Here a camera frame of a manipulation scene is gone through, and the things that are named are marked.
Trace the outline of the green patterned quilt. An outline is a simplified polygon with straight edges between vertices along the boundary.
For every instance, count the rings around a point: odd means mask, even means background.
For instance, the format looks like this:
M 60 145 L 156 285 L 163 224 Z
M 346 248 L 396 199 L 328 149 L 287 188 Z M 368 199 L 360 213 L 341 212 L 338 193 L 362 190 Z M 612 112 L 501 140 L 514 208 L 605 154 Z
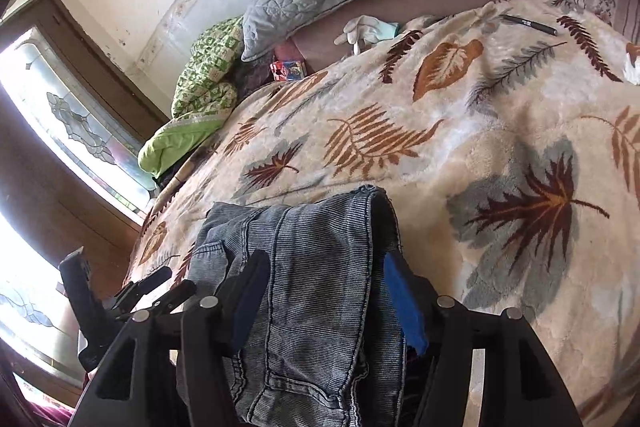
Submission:
M 170 119 L 138 154 L 139 167 L 154 178 L 220 129 L 238 103 L 228 74 L 243 52 L 243 19 L 232 17 L 206 29 L 192 44 L 171 102 Z

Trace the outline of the small red blue box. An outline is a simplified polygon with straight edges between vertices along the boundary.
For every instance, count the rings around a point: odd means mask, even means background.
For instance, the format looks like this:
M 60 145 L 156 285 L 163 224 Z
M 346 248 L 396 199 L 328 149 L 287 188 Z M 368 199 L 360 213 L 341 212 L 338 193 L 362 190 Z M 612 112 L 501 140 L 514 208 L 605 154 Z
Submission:
M 307 76 L 303 61 L 274 61 L 270 64 L 274 81 L 288 82 L 303 80 Z

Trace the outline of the crumpled white tissue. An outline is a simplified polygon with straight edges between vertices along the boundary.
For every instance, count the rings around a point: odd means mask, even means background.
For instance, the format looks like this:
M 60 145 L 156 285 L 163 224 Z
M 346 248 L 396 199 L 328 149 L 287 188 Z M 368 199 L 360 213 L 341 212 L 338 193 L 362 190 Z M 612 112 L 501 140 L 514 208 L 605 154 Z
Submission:
M 627 54 L 623 72 L 626 82 L 634 86 L 640 86 L 640 65 L 638 57 L 633 58 L 630 54 Z

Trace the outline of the pink bed sheet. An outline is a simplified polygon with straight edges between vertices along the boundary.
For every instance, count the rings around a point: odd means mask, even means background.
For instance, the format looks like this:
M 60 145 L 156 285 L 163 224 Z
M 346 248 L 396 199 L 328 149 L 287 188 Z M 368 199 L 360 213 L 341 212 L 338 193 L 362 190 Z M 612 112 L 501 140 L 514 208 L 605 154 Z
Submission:
M 307 72 L 318 72 L 352 53 L 349 31 L 363 37 L 393 38 L 416 18 L 437 20 L 489 1 L 494 0 L 352 0 L 278 43 L 274 58 L 302 61 Z

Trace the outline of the black pen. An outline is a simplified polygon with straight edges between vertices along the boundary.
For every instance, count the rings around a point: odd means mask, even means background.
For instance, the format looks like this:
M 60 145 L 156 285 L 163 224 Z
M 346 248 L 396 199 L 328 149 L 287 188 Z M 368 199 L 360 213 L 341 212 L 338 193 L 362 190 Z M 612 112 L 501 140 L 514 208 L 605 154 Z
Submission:
M 515 16 L 515 15 L 508 15 L 508 14 L 503 14 L 502 18 L 504 20 L 507 20 L 509 23 L 532 28 L 532 29 L 535 29 L 536 31 L 543 32 L 546 35 L 550 35 L 550 36 L 558 35 L 558 31 L 555 28 L 545 25 L 543 23 L 535 22 L 534 20 L 526 20 L 526 18 Z

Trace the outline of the grey denim pants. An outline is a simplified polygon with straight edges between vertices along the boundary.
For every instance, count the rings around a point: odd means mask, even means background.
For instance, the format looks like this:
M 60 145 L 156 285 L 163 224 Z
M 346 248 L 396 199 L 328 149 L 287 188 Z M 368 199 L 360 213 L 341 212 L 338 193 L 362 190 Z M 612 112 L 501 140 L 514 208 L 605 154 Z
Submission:
M 398 424 L 406 343 L 383 260 L 399 248 L 393 206 L 373 185 L 297 206 L 209 209 L 188 270 L 201 295 L 238 274 L 254 251 L 270 260 L 252 331 L 226 365 L 242 421 Z

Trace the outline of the stained glass window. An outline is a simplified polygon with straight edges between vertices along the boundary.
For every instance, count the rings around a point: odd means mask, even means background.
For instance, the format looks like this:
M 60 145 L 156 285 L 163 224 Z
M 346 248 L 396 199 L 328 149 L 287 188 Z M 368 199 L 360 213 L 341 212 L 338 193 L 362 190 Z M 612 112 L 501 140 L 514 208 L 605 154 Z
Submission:
M 138 225 L 156 192 L 132 136 L 53 51 L 35 26 L 1 52 L 1 84 L 29 127 L 91 190 Z

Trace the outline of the leaf pattern beige blanket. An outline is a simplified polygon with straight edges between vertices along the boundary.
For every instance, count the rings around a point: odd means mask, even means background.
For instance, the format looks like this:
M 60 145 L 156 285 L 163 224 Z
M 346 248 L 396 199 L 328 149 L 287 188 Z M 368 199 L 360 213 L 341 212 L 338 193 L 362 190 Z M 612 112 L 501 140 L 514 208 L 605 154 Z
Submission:
M 557 36 L 503 14 L 551 26 Z M 373 185 L 437 294 L 520 309 L 586 426 L 639 421 L 634 44 L 570 0 L 491 2 L 262 88 L 158 196 L 129 277 L 188 279 L 218 202 L 297 206 Z

